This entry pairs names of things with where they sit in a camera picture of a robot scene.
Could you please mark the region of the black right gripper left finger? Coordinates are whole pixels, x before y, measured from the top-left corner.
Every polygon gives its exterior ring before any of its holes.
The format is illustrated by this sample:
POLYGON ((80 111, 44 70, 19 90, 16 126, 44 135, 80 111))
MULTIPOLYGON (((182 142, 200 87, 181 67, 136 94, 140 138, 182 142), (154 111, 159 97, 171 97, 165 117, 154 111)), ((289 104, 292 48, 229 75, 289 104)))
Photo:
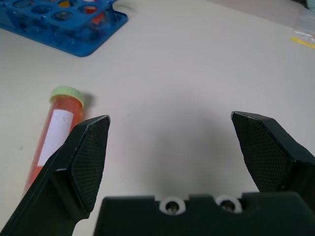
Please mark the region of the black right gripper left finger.
POLYGON ((103 176, 110 117, 76 125, 48 159, 2 236, 70 236, 93 211, 103 176))

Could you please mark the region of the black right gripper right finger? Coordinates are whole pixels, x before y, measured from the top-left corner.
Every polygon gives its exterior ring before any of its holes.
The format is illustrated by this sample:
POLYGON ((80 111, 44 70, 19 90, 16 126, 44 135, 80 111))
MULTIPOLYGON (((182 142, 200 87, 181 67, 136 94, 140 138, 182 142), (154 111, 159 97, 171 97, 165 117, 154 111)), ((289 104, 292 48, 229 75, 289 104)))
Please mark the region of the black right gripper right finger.
POLYGON ((245 165, 260 192, 288 189, 315 157, 273 118, 234 111, 231 114, 245 165))

